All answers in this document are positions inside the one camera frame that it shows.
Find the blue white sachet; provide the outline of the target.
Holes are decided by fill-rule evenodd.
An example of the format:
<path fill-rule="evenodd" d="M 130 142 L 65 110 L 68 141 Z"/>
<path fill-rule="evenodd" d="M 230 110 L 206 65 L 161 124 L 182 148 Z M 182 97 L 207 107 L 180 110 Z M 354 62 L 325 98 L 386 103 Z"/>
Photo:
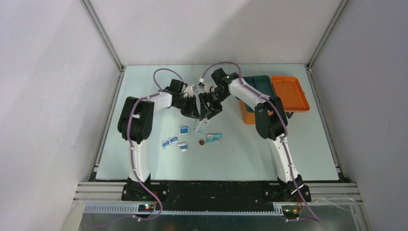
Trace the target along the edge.
<path fill-rule="evenodd" d="M 209 120 L 206 118 L 203 120 L 197 119 L 194 125 L 192 126 L 192 130 L 199 134 L 204 134 L 208 124 L 209 124 Z"/>

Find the teal bandage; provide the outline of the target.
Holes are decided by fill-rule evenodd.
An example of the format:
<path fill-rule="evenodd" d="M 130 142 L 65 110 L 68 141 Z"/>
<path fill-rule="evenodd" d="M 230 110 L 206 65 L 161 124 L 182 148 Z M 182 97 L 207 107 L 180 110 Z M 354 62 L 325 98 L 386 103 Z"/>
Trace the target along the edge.
<path fill-rule="evenodd" d="M 223 139 L 223 134 L 222 133 L 208 133 L 206 135 L 205 142 L 206 143 L 220 144 L 222 139 Z"/>

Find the teal divided tray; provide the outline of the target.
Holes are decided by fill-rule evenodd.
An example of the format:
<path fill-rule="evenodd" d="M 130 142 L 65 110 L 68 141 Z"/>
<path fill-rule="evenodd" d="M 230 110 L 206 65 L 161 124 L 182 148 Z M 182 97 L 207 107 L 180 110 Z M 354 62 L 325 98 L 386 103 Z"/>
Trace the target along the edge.
<path fill-rule="evenodd" d="M 270 77 L 267 75 L 243 77 L 243 80 L 264 95 L 276 96 Z"/>

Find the orange medicine kit box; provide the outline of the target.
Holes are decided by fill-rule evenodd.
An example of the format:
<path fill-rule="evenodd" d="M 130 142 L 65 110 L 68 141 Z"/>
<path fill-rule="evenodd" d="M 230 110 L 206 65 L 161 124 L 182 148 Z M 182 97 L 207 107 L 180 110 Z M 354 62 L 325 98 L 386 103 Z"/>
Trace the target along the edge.
<path fill-rule="evenodd" d="M 310 106 L 299 80 L 290 76 L 271 76 L 276 95 L 281 99 L 286 116 L 290 119 L 294 113 L 306 113 Z"/>

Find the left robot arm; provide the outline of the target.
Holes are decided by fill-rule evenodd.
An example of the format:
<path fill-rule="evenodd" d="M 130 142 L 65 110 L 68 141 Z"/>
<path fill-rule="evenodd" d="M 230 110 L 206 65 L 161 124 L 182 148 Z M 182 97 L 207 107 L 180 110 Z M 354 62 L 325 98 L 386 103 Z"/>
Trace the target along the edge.
<path fill-rule="evenodd" d="M 151 197 L 151 173 L 147 163 L 147 139 L 153 130 L 154 113 L 174 107 L 183 116 L 198 119 L 199 112 L 196 105 L 196 85 L 173 79 L 170 86 L 149 96 L 135 98 L 127 97 L 118 121 L 117 129 L 130 147 L 130 174 L 127 179 L 129 191 L 140 200 Z"/>

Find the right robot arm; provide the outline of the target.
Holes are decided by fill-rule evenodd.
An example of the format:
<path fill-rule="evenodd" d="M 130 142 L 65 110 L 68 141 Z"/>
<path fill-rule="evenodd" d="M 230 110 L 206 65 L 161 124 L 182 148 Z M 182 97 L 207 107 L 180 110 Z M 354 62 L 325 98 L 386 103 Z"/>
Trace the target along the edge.
<path fill-rule="evenodd" d="M 234 96 L 250 106 L 255 114 L 258 135 L 267 140 L 278 170 L 280 196 L 285 201 L 294 200 L 304 186 L 303 179 L 295 167 L 288 145 L 287 117 L 281 99 L 268 96 L 249 85 L 241 73 L 226 74 L 223 69 L 211 75 L 215 87 L 198 95 L 200 120 L 211 119 L 222 111 L 221 103 Z"/>

